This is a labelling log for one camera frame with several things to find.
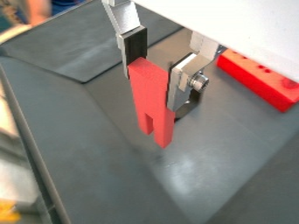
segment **metal bracket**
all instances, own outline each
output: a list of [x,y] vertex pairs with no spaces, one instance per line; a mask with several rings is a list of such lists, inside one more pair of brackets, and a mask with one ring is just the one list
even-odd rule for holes
[[167,108],[176,112],[176,120],[199,104],[202,92],[210,83],[203,69],[226,50],[219,43],[196,32],[191,37],[191,48],[198,55],[187,54],[170,68]]
[[118,48],[122,51],[124,73],[127,66],[147,55],[147,29],[140,25],[136,5],[127,0],[102,0],[116,31]]

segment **gray table surface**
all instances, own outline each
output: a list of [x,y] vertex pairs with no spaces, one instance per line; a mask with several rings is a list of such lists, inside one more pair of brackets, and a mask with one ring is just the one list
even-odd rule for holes
[[[138,6],[152,45],[182,27]],[[92,0],[1,44],[5,53],[37,67],[87,82],[122,62],[116,33],[102,1]]]
[[[190,51],[190,35],[183,30],[155,45],[148,59],[167,68]],[[202,104],[175,124],[162,150],[138,128],[122,66],[82,85],[17,60],[0,62],[17,120],[71,223],[222,223],[219,210],[231,209],[231,199],[298,139],[299,106],[280,114],[214,65]],[[291,177],[298,181],[298,172]],[[251,216],[255,211],[223,223],[256,223]]]

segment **yellow object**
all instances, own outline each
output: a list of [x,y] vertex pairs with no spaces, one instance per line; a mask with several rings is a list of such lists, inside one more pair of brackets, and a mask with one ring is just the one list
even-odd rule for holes
[[0,223],[16,223],[21,215],[15,211],[15,202],[0,199]]

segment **red block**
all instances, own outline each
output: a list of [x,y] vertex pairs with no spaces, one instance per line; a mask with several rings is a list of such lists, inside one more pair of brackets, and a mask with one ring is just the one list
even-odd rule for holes
[[218,66],[280,112],[299,101],[299,83],[240,54],[227,50],[219,56]]
[[168,73],[147,59],[128,65],[135,111],[142,131],[164,148],[172,141],[175,113],[166,107]]

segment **red object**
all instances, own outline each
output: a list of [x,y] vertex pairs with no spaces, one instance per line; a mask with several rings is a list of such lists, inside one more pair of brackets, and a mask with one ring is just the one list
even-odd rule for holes
[[168,73],[147,59],[128,65],[135,110],[142,131],[164,148],[172,141],[175,113],[166,107]]
[[299,101],[299,84],[240,54],[227,50],[219,56],[218,66],[280,112]]

